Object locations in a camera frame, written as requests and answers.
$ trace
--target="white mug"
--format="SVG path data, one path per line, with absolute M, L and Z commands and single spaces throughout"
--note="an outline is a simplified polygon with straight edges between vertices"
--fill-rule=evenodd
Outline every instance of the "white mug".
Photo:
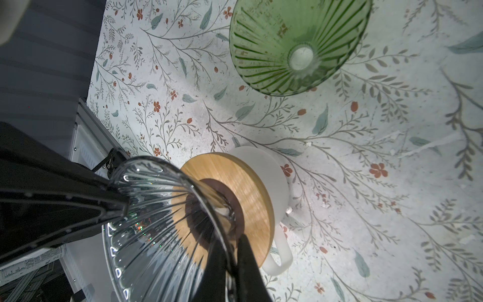
M 278 226 L 288 207 L 289 191 L 285 175 L 275 159 L 258 148 L 241 146 L 228 151 L 228 154 L 241 159 L 252 168 L 267 189 L 275 218 L 273 241 L 277 246 L 281 265 L 278 265 L 269 253 L 262 269 L 271 276 L 280 275 L 290 267 L 293 261 L 285 234 Z

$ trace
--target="mug handle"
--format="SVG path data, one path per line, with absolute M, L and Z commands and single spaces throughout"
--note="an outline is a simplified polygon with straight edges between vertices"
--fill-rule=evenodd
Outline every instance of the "mug handle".
M 265 262 L 262 265 L 262 269 L 270 276 L 277 276 L 285 272 L 290 265 L 292 265 L 294 257 L 292 255 L 292 251 L 290 251 L 290 247 L 288 246 L 284 232 L 278 226 L 275 227 L 273 240 L 277 246 L 282 264 L 278 265 L 269 253 L 267 259 L 265 259 Z

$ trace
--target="bamboo lid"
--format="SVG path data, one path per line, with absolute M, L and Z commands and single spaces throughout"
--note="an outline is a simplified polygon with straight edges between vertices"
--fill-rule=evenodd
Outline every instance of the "bamboo lid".
M 257 174 L 240 159 L 225 153 L 207 153 L 193 157 L 183 165 L 181 171 L 198 181 L 197 184 L 201 187 L 206 184 L 200 184 L 199 181 L 210 184 L 218 192 L 224 192 L 224 195 L 229 195 L 226 188 L 220 189 L 220 187 L 213 186 L 213 183 L 219 182 L 232 192 L 239 203 L 239 206 L 235 207 L 241 208 L 242 211 L 243 226 L 237 225 L 237 228 L 242 227 L 243 233 L 250 241 L 256 262 L 261 267 L 270 252 L 273 241 L 274 215 L 268 192 Z M 204 228 L 206 224 L 187 219 L 193 211 L 189 198 L 189 196 L 183 195 L 172 199 L 173 220 L 186 252 L 192 256 L 194 262 L 201 262 L 201 267 L 204 268 L 208 250 L 200 238 L 203 229 L 194 230 L 193 225 L 196 224 L 197 228 Z M 216 199 L 210 198 L 210 196 L 208 198 L 210 202 Z M 219 205 L 219 201 L 215 200 L 214 204 Z

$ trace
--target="green glass dripper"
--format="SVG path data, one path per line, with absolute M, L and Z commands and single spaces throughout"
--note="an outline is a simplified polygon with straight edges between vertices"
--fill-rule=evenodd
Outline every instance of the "green glass dripper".
M 230 25 L 237 72 L 273 96 L 307 91 L 349 58 L 372 0 L 238 0 Z

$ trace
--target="table surface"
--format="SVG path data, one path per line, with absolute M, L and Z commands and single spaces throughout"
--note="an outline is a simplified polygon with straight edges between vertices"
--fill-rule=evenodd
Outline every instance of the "table surface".
M 275 301 L 483 301 L 481 1 L 376 0 L 342 68 L 285 98 L 235 71 L 234 4 L 108 1 L 90 109 L 132 156 L 276 158 L 294 263 L 264 276 Z

